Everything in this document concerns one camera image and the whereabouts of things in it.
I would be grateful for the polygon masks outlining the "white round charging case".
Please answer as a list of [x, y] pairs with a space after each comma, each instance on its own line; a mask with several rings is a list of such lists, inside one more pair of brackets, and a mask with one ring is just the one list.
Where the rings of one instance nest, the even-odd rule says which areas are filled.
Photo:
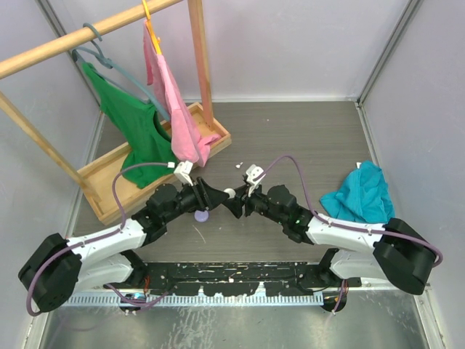
[[232, 188], [225, 188], [224, 192], [228, 194], [229, 198], [234, 198], [236, 195], [236, 192]]

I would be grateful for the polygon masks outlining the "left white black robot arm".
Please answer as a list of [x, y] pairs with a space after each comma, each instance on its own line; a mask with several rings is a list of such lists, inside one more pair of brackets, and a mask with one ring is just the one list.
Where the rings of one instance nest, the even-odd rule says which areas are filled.
[[143, 261], [134, 249], [158, 240], [169, 222], [196, 211], [211, 211], [235, 194], [199, 177], [193, 185], [160, 185], [146, 205], [120, 225], [88, 236], [47, 236], [18, 273], [27, 290], [26, 309], [38, 316], [59, 308], [74, 293], [103, 284], [137, 288], [145, 281]]

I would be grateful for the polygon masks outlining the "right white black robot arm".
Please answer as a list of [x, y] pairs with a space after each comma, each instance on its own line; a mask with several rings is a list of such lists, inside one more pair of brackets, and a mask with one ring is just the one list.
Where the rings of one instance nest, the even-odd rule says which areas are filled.
[[284, 185], [267, 193], [247, 185], [226, 193], [229, 198], [223, 204], [235, 217], [257, 213], [279, 224], [298, 244], [332, 246], [318, 269], [326, 286], [336, 286], [342, 279], [377, 278], [420, 295], [439, 257], [429, 242], [398, 218], [375, 224], [334, 219], [300, 206]]

